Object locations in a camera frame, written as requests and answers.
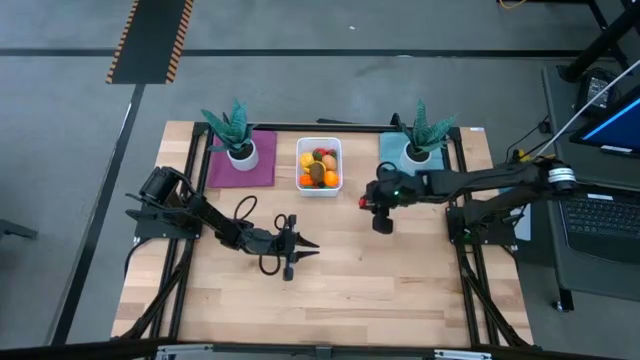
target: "teal mat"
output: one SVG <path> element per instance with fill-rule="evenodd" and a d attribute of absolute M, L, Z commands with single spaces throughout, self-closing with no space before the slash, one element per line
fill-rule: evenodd
<path fill-rule="evenodd" d="M 399 132 L 387 132 L 380 134 L 380 162 L 391 162 L 399 170 L 406 172 L 409 175 L 415 175 L 414 171 L 407 171 L 400 167 L 400 154 L 404 150 L 404 145 L 408 139 L 404 133 Z M 431 160 L 429 160 L 424 170 L 442 170 L 444 169 L 444 162 L 442 161 L 442 150 L 436 149 L 431 152 Z"/>

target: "desk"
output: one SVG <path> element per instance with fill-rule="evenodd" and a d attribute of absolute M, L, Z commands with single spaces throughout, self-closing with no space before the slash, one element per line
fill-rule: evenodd
<path fill-rule="evenodd" d="M 167 123 L 156 165 L 184 169 L 193 126 L 193 122 Z M 461 129 L 467 167 L 490 167 L 485 133 L 473 130 Z M 338 197 L 300 197 L 295 186 L 295 149 L 298 138 L 304 136 L 340 138 L 345 175 Z M 229 216 L 243 197 L 256 195 L 259 202 L 248 220 L 272 232 L 277 214 L 297 214 L 297 231 L 319 244 L 320 254 L 296 264 L 294 280 L 284 282 L 280 274 L 262 275 L 257 257 L 222 247 L 210 229 L 203 229 L 195 243 L 179 339 L 468 347 L 460 275 L 454 247 L 448 241 L 445 205 L 392 210 L 396 225 L 392 235 L 375 233 L 372 215 L 357 206 L 365 185 L 374 179 L 378 142 L 378 134 L 373 133 L 279 131 L 275 186 L 207 189 L 207 199 Z M 199 149 L 203 148 L 201 139 Z M 453 147 L 449 148 L 455 161 Z M 520 336 L 531 342 L 515 264 L 501 248 L 484 248 L 493 300 Z M 166 250 L 167 240 L 153 240 L 133 255 L 114 336 L 128 330 L 156 295 Z M 265 267 L 274 263 L 266 259 Z M 167 334 L 171 303 L 169 299 L 161 335 Z M 481 338 L 486 341 L 478 301 L 476 313 Z"/>
<path fill-rule="evenodd" d="M 542 76 L 551 127 L 555 133 L 575 114 L 572 105 L 578 85 L 562 80 L 555 67 L 544 68 Z M 575 128 L 584 124 L 578 121 Z M 574 144 L 568 138 L 561 137 L 554 144 L 555 151 L 561 160 L 573 167 L 578 182 L 637 190 L 637 159 L 604 154 L 597 147 Z M 567 246 L 558 203 L 549 202 L 539 214 L 534 216 L 549 218 L 556 277 L 561 289 L 640 300 L 640 266 L 600 260 L 571 250 Z"/>

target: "orange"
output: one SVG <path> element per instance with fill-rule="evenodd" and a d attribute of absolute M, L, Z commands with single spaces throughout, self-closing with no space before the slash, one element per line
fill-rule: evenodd
<path fill-rule="evenodd" d="M 311 180 L 311 175 L 304 174 L 300 175 L 300 186 L 311 186 L 313 185 L 313 180 Z"/>
<path fill-rule="evenodd" d="M 324 173 L 324 184 L 331 187 L 336 187 L 340 184 L 340 178 L 335 171 L 326 171 Z"/>

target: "purple mat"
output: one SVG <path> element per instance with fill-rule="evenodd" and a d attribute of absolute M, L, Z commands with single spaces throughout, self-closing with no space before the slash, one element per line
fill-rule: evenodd
<path fill-rule="evenodd" d="M 273 186 L 276 167 L 276 139 L 273 131 L 253 131 L 251 140 L 256 144 L 260 160 L 249 171 L 238 171 L 231 166 L 227 152 L 211 154 L 207 186 L 211 188 Z M 221 145 L 217 136 L 214 145 Z"/>

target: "plastic container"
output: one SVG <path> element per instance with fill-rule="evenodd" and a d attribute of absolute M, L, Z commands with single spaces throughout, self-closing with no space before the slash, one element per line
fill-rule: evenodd
<path fill-rule="evenodd" d="M 337 188 L 324 189 L 305 189 L 300 186 L 300 175 L 304 174 L 304 170 L 300 166 L 300 154 L 312 152 L 316 148 L 334 149 L 338 153 L 338 166 L 336 171 L 340 182 Z M 300 138 L 296 144 L 296 186 L 300 190 L 300 195 L 309 197 L 335 197 L 338 196 L 342 188 L 342 145 L 337 138 Z"/>

